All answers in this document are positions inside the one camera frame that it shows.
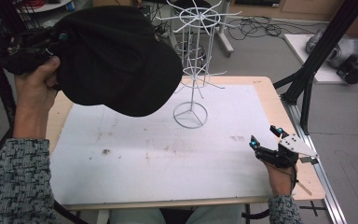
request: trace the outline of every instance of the hat rack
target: hat rack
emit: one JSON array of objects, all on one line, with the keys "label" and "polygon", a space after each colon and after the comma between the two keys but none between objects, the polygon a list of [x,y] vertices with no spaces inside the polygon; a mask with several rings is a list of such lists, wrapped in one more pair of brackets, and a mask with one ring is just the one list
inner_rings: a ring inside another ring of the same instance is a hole
[{"label": "hat rack", "polygon": [[[173,110],[173,117],[178,124],[188,129],[202,127],[208,120],[207,109],[194,99],[195,91],[197,90],[203,99],[200,89],[207,85],[224,89],[224,87],[219,87],[209,81],[212,76],[225,74],[225,72],[214,74],[209,72],[215,27],[223,24],[235,28],[236,26],[226,24],[225,22],[221,22],[221,20],[228,15],[235,16],[240,14],[240,12],[236,14],[218,13],[214,9],[218,7],[222,1],[211,7],[198,7],[195,0],[192,0],[192,2],[193,7],[182,8],[167,1],[168,5],[172,7],[171,12],[176,10],[179,12],[178,15],[168,18],[157,17],[157,19],[162,21],[178,19],[182,22],[180,28],[173,30],[175,34],[182,32],[182,41],[172,47],[176,49],[176,52],[178,52],[182,59],[183,72],[185,74],[182,78],[183,86],[177,92],[185,87],[190,88],[191,98],[189,102],[179,104]],[[200,43],[200,34],[202,32],[205,32],[208,36],[207,49]]]}]

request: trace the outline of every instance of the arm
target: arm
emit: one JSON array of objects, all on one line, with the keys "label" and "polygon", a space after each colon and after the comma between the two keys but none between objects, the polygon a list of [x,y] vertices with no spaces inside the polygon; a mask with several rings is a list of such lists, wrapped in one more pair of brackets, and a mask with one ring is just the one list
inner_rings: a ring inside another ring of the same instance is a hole
[{"label": "arm", "polygon": [[302,223],[292,198],[292,168],[278,169],[265,163],[274,197],[268,200],[270,223]]},{"label": "arm", "polygon": [[60,65],[52,57],[32,74],[16,76],[18,95],[13,138],[0,152],[0,222],[58,223],[52,210],[54,198],[46,129],[54,104],[53,74]]}]

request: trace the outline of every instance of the hat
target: hat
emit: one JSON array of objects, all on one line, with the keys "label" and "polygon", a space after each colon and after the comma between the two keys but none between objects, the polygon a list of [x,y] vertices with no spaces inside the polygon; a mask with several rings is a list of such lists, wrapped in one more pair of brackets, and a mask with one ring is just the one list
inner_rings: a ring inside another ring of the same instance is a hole
[{"label": "hat", "polygon": [[131,117],[160,109],[179,85],[183,67],[136,7],[92,7],[54,26],[68,35],[58,83],[80,105],[106,105]]}]

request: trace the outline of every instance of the pants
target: pants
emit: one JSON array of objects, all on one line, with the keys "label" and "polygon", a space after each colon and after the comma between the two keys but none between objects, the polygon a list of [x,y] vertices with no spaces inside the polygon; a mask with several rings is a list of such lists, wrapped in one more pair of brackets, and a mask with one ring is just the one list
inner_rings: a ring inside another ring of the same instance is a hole
[{"label": "pants", "polygon": [[[243,205],[203,206],[197,208],[186,224],[240,224]],[[115,209],[110,224],[165,224],[157,208]]]}]

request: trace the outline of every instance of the gray knit sweater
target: gray knit sweater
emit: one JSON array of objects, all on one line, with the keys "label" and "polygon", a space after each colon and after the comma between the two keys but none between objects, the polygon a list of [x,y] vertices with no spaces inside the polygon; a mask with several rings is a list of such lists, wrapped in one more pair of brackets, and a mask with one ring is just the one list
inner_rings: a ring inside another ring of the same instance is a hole
[{"label": "gray knit sweater", "polygon": [[[52,207],[48,140],[8,139],[0,152],[0,223],[59,223]],[[301,223],[291,196],[269,200],[270,223]]]}]

